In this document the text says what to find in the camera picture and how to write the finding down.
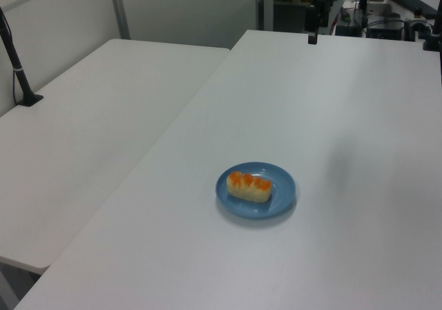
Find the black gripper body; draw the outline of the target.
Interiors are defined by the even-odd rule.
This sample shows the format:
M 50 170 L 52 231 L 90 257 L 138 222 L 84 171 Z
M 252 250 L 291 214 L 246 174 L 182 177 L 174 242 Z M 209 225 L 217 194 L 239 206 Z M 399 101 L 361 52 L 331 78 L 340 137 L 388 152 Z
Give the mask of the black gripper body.
M 305 10 L 305 31 L 316 32 L 329 25 L 329 12 L 325 4 L 312 4 Z

